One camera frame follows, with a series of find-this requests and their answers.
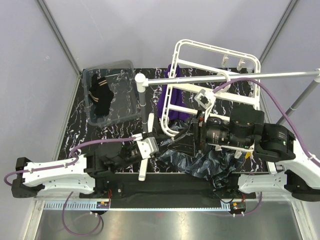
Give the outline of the purple sock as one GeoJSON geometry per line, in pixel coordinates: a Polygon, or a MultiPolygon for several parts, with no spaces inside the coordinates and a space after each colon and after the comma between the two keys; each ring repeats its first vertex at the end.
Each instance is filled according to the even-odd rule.
{"type": "MultiPolygon", "coordinates": [[[[167,70],[164,72],[165,78],[169,77],[170,69],[171,69],[171,64],[168,65],[167,70]]],[[[180,77],[181,77],[180,66],[177,65],[177,69],[175,71],[175,78],[180,78],[180,77]]],[[[165,98],[166,98],[166,91],[167,91],[167,85],[166,84],[162,85],[161,94],[157,102],[157,117],[159,120],[161,119],[162,113],[163,113],[163,107],[164,107],[165,98]]],[[[176,88],[172,89],[170,103],[175,106],[186,107],[186,105],[183,102],[182,90],[176,89],[176,88]]],[[[168,114],[170,122],[175,120],[180,120],[185,122],[189,118],[189,116],[190,115],[188,113],[175,111],[175,110],[170,110],[168,114]]]]}

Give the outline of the black striped sock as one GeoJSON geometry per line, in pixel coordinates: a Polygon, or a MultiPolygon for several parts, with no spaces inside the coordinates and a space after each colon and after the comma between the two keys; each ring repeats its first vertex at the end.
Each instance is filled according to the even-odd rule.
{"type": "Polygon", "coordinates": [[[88,91],[88,97],[95,106],[94,113],[97,117],[109,115],[114,93],[111,91],[106,77],[98,78],[97,73],[91,77],[91,87],[88,91]]]}

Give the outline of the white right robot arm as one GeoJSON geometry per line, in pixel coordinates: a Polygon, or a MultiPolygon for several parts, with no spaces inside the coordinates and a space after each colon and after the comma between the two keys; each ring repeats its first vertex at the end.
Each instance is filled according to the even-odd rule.
{"type": "Polygon", "coordinates": [[[172,138],[169,149],[190,157],[208,146],[216,151],[232,150],[233,157],[252,153],[261,161],[280,163],[284,170],[265,175],[233,176],[228,195],[239,198],[253,192],[285,192],[306,202],[320,200],[320,162],[303,149],[298,134],[285,126],[264,122],[264,112],[248,105],[235,107],[228,121],[205,118],[199,111],[181,132],[172,138]]]}

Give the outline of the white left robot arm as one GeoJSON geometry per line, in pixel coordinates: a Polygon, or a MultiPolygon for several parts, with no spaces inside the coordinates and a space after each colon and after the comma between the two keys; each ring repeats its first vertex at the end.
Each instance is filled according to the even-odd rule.
{"type": "Polygon", "coordinates": [[[4,177],[14,198],[34,198],[38,194],[74,192],[87,198],[103,198],[111,192],[109,176],[119,169],[140,163],[138,180],[146,178],[148,160],[161,152],[167,136],[138,133],[127,138],[100,139],[81,143],[69,159],[33,162],[16,160],[15,171],[4,177]]]}

